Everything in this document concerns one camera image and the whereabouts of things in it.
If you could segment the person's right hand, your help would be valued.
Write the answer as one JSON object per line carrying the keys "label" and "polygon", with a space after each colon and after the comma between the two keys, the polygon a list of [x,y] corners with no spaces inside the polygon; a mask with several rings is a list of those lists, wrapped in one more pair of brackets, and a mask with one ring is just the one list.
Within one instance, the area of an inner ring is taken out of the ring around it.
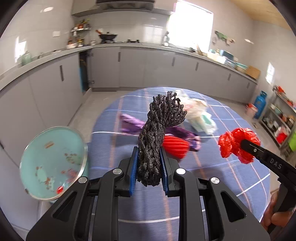
{"label": "person's right hand", "polygon": [[270,203],[267,206],[263,218],[261,220],[261,225],[265,230],[268,230],[268,227],[273,224],[275,226],[285,227],[292,217],[295,208],[285,211],[285,212],[274,212],[274,207],[278,200],[279,191],[274,192],[271,196]]}

